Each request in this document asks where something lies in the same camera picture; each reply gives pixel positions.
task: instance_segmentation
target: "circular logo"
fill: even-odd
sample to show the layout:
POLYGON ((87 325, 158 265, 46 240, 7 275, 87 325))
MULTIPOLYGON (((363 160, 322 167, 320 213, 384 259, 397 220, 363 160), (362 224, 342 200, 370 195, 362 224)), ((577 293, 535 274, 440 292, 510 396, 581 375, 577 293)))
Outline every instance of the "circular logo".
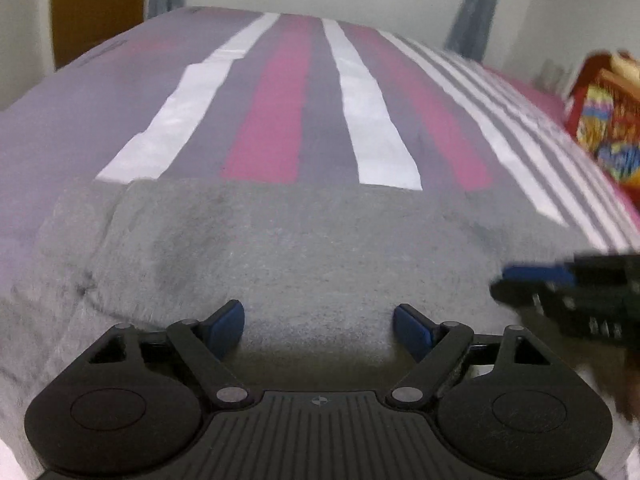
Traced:
POLYGON ((316 406, 324 406, 326 403, 329 402, 329 399, 323 396, 317 396, 311 399, 311 402, 314 403, 316 406))

